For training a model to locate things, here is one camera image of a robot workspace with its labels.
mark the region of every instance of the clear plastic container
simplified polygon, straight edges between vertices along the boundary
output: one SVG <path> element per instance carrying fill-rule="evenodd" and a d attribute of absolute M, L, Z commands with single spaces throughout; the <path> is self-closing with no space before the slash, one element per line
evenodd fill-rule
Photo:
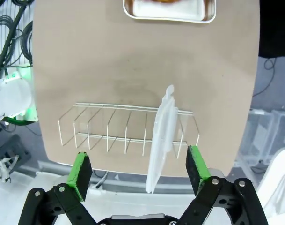
<path fill-rule="evenodd" d="M 274 154 L 285 147 L 285 111 L 275 111 L 274 114 L 274 125 L 272 128 L 272 133 L 268 138 L 266 151 L 264 153 L 264 163 L 268 165 L 272 160 Z"/>
<path fill-rule="evenodd" d="M 239 153 L 249 166 L 255 166 L 266 156 L 267 142 L 272 133 L 274 114 L 251 109 L 240 144 Z"/>
<path fill-rule="evenodd" d="M 178 108 L 175 107 L 173 97 L 174 86 L 170 85 L 166 89 L 166 95 L 156 114 L 153 139 L 151 147 L 150 161 L 146 180 L 146 192 L 153 193 L 161 176 L 165 163 L 166 153 L 172 149 L 172 142 L 175 135 L 175 126 Z"/>

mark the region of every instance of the green gripper pad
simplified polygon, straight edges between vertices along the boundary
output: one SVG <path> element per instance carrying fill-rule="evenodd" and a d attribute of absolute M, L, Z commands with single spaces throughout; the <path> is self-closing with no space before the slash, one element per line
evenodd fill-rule
<path fill-rule="evenodd" d="M 92 169 L 88 154 L 79 152 L 66 183 L 75 189 L 81 202 L 85 201 L 91 174 Z"/>
<path fill-rule="evenodd" d="M 203 182 L 210 177 L 209 170 L 197 146 L 188 146 L 186 169 L 194 194 L 197 195 Z"/>

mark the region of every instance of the brown food item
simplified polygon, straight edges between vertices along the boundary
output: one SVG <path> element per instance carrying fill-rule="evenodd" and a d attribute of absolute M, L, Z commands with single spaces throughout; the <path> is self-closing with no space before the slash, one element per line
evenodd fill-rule
<path fill-rule="evenodd" d="M 159 1 L 159 2 L 163 2 L 163 3 L 172 3 L 175 1 L 179 1 L 179 0 L 152 0 L 152 1 Z"/>

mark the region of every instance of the dish rack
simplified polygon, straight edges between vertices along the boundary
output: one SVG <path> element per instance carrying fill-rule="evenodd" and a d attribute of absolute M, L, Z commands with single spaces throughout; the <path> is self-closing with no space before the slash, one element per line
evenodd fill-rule
<path fill-rule="evenodd" d="M 76 103 L 58 120 L 61 145 L 74 139 L 76 148 L 84 146 L 93 150 L 100 141 L 105 141 L 105 148 L 110 152 L 116 142 L 124 142 L 123 153 L 127 154 L 131 143 L 140 143 L 141 155 L 145 156 L 147 146 L 150 148 L 152 144 L 157 111 L 156 107 L 146 106 Z M 187 143 L 186 135 L 194 135 L 195 142 Z M 197 145 L 199 138 L 193 112 L 179 110 L 173 141 L 175 157 L 178 159 L 181 149 L 188 144 Z"/>

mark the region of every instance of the plastic bin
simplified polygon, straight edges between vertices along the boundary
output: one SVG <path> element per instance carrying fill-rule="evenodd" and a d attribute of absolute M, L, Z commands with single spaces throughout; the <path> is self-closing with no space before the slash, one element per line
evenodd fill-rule
<path fill-rule="evenodd" d="M 267 142 L 273 130 L 274 114 L 251 109 L 240 144 L 239 153 L 249 166 L 255 166 L 266 156 Z"/>
<path fill-rule="evenodd" d="M 285 111 L 273 110 L 272 113 L 274 114 L 274 125 L 263 155 L 266 165 L 270 163 L 278 150 L 285 147 Z"/>

